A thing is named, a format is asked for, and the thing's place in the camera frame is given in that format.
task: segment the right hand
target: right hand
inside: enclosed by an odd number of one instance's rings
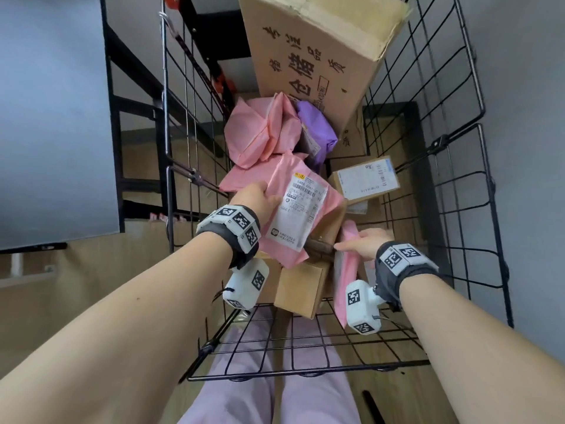
[[[356,251],[364,260],[369,261],[375,260],[380,246],[389,241],[394,241],[391,231],[371,228],[359,232],[359,238],[337,242],[333,247],[338,251]]]

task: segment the hand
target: hand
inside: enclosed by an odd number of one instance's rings
[[[394,241],[391,231],[371,228],[359,232],[359,238],[337,242],[333,247],[338,251],[356,251],[364,260],[369,261],[375,260],[380,246],[388,241]]]
[[[265,190],[267,188],[266,181],[258,181],[257,183],[251,183],[241,189],[230,201],[231,205],[245,205],[251,208],[257,218],[261,227],[265,226],[265,223],[271,218],[273,211],[280,205],[283,200],[282,196],[265,196]]]

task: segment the purple plastic package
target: purple plastic package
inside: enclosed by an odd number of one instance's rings
[[[302,122],[302,135],[295,150],[310,155],[304,162],[319,173],[326,154],[337,143],[337,136],[324,115],[310,102],[298,101],[296,109]]]

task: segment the wire grid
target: wire grid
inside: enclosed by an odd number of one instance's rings
[[[389,48],[377,78],[365,96],[363,114],[368,154],[390,155],[400,183],[404,184],[404,180],[410,183],[411,180],[413,187],[410,190],[403,187],[382,197],[381,211],[375,219],[364,218],[358,222],[358,226],[388,227],[394,231],[397,239],[416,244],[439,264],[446,281],[466,294],[469,299],[481,295],[483,298],[490,297],[490,292],[484,294],[484,291],[474,291],[475,286],[502,292],[501,297],[494,295],[494,299],[487,301],[501,301],[503,312],[498,317],[505,318],[512,326],[508,271],[503,259],[498,229],[494,182],[489,170],[483,129],[476,123],[484,115],[485,107],[461,4],[459,0],[405,1],[412,7],[411,16],[402,33]],[[163,20],[164,88],[168,93],[169,67],[180,71],[185,82],[185,100],[179,102],[186,110],[186,125],[191,125],[180,131],[189,139],[190,166],[171,158],[172,164],[167,170],[169,220],[174,216],[171,191],[173,173],[176,173],[191,181],[191,221],[199,221],[207,212],[220,206],[221,198],[226,198],[216,186],[220,177],[231,168],[225,143],[221,138],[216,138],[216,135],[222,134],[226,118],[222,115],[216,98],[212,96],[215,90],[207,89],[202,92],[197,86],[205,81],[201,77],[197,78],[194,66],[187,62],[186,54],[183,56],[183,62],[175,59],[168,46],[167,26]],[[187,48],[198,57],[194,43],[186,32],[186,26],[182,27],[181,36],[183,41],[187,42]],[[166,102],[167,99],[164,98],[163,108],[169,120],[166,122],[169,155],[171,130],[178,130],[180,126],[178,121],[169,117]],[[208,120],[208,130],[214,145],[218,145],[225,152],[222,161],[218,160],[215,151],[210,153],[199,145],[198,129],[206,126],[205,122],[198,120],[199,117]],[[390,134],[392,130],[401,132]],[[415,140],[420,140],[421,148],[414,145]],[[461,161],[461,152],[465,156],[473,156],[466,158],[472,159],[473,162],[458,164],[457,162]],[[214,166],[213,179],[209,176],[207,182],[198,180],[203,157],[211,158]],[[419,180],[422,177],[422,169],[430,174],[431,180],[428,183]],[[203,208],[202,187],[215,192],[214,208]],[[193,188],[196,189],[195,196],[192,193]],[[467,189],[478,193],[472,194],[470,198],[469,193],[464,192]],[[422,210],[426,208],[428,213],[431,212],[427,216],[422,215]],[[471,246],[470,241],[467,241],[466,227],[469,221],[466,214],[482,210],[488,216],[492,241],[488,246]],[[434,223],[439,226],[439,235],[432,234]],[[173,223],[167,225],[171,252],[180,246],[174,242],[173,226]],[[498,274],[495,279],[485,277],[484,272],[480,270],[477,272],[477,268],[485,266],[484,260],[488,258],[496,269],[491,274]],[[198,356],[181,381],[240,381],[293,374],[313,377],[333,371],[388,371],[399,367],[429,364],[403,313],[381,309],[381,315],[384,317],[381,331],[364,336],[350,328],[342,328],[335,315],[333,299],[326,298],[315,316],[318,333],[297,336],[294,333],[294,325],[300,317],[289,317],[288,313],[276,308],[272,308],[272,316],[259,317],[258,310],[267,306],[270,305],[261,304],[247,315],[245,312],[226,307],[224,301],[216,301],[198,339]],[[250,325],[261,321],[268,323],[265,337],[246,338]],[[236,329],[238,336],[227,340],[226,334],[230,328]],[[338,350],[343,363],[336,365],[331,362],[328,354],[330,345]],[[294,366],[293,357],[304,348],[323,350],[319,366],[311,366],[308,369]],[[290,363],[284,361],[276,370],[265,366],[267,355],[288,351]],[[242,353],[261,354],[258,369],[249,372],[231,371],[230,364],[234,357]],[[227,355],[229,359],[226,366],[208,373],[215,357]]]

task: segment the pink pants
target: pink pants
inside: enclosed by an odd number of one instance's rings
[[[218,354],[208,375],[223,375],[228,366],[229,374],[244,372],[269,372],[272,367],[272,352],[264,355],[265,342],[271,325],[271,314],[267,307],[258,308],[248,324],[238,345],[236,353]],[[325,337],[326,353],[323,347],[297,348],[304,345],[321,345],[317,320],[293,318],[293,353],[285,349],[283,354],[285,369],[312,369],[315,367],[340,366],[341,359],[335,348],[328,345]],[[232,327],[222,344],[222,351],[233,351],[240,338],[242,328]],[[315,336],[296,339],[298,336]],[[241,423],[271,424],[273,418],[273,397],[275,381],[273,378],[252,378],[244,382],[229,380],[207,381],[192,406],[182,416],[180,424],[193,423]],[[351,393],[348,380],[343,372],[326,373],[315,378],[299,375],[286,376],[281,400],[281,424],[301,424],[323,422],[325,424],[360,423],[357,406]]]

